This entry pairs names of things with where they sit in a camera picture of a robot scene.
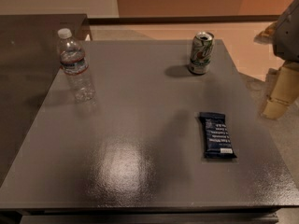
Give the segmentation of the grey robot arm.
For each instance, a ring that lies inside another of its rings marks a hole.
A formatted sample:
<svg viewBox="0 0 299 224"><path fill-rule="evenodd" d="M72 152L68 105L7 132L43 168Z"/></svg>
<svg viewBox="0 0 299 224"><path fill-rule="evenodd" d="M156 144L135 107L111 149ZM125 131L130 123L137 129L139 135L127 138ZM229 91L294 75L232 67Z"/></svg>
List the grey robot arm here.
<svg viewBox="0 0 299 224"><path fill-rule="evenodd" d="M278 18L273 51L284 64L269 75L270 88L262 115L279 119L299 97L299 0L293 0Z"/></svg>

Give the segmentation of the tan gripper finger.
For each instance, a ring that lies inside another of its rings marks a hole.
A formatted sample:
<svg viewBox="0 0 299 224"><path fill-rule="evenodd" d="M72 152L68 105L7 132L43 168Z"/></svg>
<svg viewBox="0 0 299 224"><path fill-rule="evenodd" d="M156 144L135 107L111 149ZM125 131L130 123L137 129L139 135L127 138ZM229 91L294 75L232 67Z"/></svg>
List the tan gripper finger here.
<svg viewBox="0 0 299 224"><path fill-rule="evenodd" d="M262 115L268 119L279 119L298 97L299 63L286 61L278 70L268 71Z"/></svg>

